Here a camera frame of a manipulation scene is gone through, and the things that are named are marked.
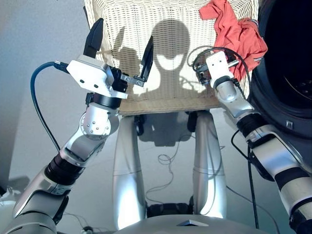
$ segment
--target orange towel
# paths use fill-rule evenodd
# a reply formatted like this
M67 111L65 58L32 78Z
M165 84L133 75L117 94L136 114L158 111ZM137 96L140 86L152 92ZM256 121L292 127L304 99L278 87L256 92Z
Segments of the orange towel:
M216 18L214 24L217 33L215 47L227 47L236 51L245 60L249 71L260 63L268 47L259 35L256 20L246 18L238 21L227 0L212 0L206 6L200 8L199 14L202 20ZM238 80L246 75L241 62L231 71Z

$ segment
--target gray floor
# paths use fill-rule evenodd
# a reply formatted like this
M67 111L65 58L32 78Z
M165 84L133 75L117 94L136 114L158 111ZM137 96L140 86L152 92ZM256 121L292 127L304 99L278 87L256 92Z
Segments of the gray floor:
M41 126L32 105L29 81L33 70L47 61L69 62L83 50L88 34L83 3L67 1L2 1L0 7L0 163L9 167L10 179L27 176L32 179L56 154ZM86 91L80 89L68 75L47 69L36 83L39 104L56 139L62 145L77 128L85 110ZM222 150L227 183L250 197L247 163L230 144L235 128L228 124L221 109L212 110ZM93 227L113 230L112 167L116 134L106 142L104 150L87 168L70 194L67 212L81 215ZM237 144L246 145L241 136ZM163 202L188 202L192 195L192 164L194 140L180 144L173 163L173 183L151 196ZM159 154L172 155L175 147L155 147L152 142L140 142L139 150L145 188L165 184L170 179L168 168L159 165ZM288 227L288 216L272 182L263 180L254 170L257 202L276 218L283 234L294 233ZM253 226L252 206L228 192L227 218ZM261 229L274 233L272 222L259 211ZM58 230L80 233L75 217L66 215Z

